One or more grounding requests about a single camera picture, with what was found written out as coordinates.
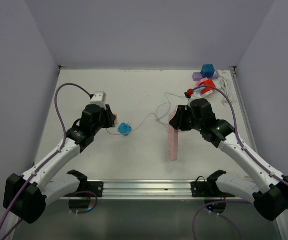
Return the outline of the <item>pink power strip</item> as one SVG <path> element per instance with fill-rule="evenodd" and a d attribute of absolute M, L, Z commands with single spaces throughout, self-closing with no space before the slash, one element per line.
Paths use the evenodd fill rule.
<path fill-rule="evenodd" d="M 179 131 L 176 130 L 171 124 L 167 127 L 167 156 L 171 161 L 178 159 L 179 149 Z"/>

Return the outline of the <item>blue plug adapter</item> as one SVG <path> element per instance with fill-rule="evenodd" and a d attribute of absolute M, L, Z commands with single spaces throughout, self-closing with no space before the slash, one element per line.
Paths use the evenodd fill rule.
<path fill-rule="evenodd" d="M 132 132 L 132 130 L 132 127 L 124 122 L 121 123 L 117 128 L 117 131 L 123 136 L 128 136 Z"/>

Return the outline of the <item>salmon charger plug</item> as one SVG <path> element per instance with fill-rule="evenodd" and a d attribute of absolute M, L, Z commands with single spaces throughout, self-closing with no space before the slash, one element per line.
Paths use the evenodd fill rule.
<path fill-rule="evenodd" d="M 117 125 L 118 124 L 118 115 L 114 114 L 114 124 Z"/>

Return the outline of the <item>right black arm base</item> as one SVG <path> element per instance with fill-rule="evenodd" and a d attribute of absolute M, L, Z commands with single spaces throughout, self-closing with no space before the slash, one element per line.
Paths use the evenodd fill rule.
<path fill-rule="evenodd" d="M 219 179 L 219 177 L 226 173 L 226 171 L 218 170 L 207 177 L 207 179 L 205 179 L 203 176 L 199 176 L 195 181 L 190 183 L 192 197 L 204 198 L 205 204 L 223 201 L 226 200 L 227 197 L 235 198 L 235 195 L 221 192 L 216 185 L 216 181 Z"/>

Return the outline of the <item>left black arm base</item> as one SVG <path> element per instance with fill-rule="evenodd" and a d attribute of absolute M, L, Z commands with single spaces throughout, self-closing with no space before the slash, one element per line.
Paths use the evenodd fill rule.
<path fill-rule="evenodd" d="M 87 214 L 98 205 L 98 198 L 103 196 L 104 183 L 102 181 L 88 181 L 88 177 L 77 170 L 67 173 L 77 181 L 77 189 L 66 194 L 69 210 L 76 215 Z"/>

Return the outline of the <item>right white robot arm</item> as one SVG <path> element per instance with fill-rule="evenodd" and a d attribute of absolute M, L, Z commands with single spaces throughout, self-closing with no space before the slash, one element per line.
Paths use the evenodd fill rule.
<path fill-rule="evenodd" d="M 206 99 L 194 99 L 179 105 L 170 126 L 180 131 L 198 131 L 203 139 L 233 159 L 251 178 L 236 178 L 224 170 L 211 174 L 205 182 L 191 183 L 192 196 L 233 195 L 254 205 L 268 221 L 274 221 L 288 209 L 288 175 L 269 165 L 239 136 L 226 120 L 217 119 Z"/>

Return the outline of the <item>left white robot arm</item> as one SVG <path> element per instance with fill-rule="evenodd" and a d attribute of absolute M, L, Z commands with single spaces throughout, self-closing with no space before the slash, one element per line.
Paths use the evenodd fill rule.
<path fill-rule="evenodd" d="M 60 181 L 53 177 L 81 154 L 102 129 L 114 127 L 116 116 L 108 104 L 89 104 L 59 145 L 37 165 L 22 175 L 12 174 L 5 185 L 3 206 L 28 224 L 36 222 L 46 207 L 65 195 L 87 193 L 87 177 L 71 170 Z"/>

